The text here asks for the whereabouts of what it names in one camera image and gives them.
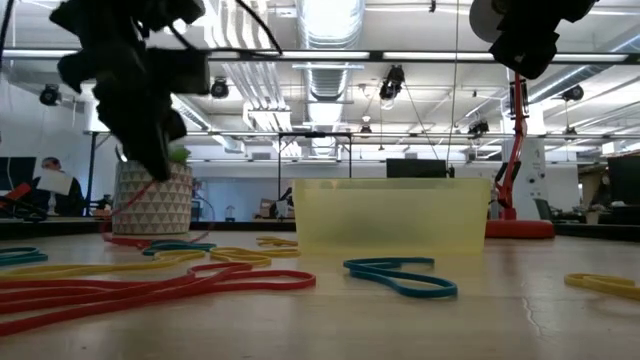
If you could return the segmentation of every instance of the white geometric planter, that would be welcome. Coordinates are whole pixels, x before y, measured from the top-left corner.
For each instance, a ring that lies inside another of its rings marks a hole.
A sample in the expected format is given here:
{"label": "white geometric planter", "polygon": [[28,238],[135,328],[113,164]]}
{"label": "white geometric planter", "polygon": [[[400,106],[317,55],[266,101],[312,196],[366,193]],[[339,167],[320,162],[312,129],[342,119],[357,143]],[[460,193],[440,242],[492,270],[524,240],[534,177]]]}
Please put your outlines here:
{"label": "white geometric planter", "polygon": [[[152,185],[129,209],[112,219],[113,233],[166,235],[189,231],[191,224],[192,170],[171,163],[171,179]],[[114,209],[120,209],[152,181],[136,161],[120,162],[116,169]]]}

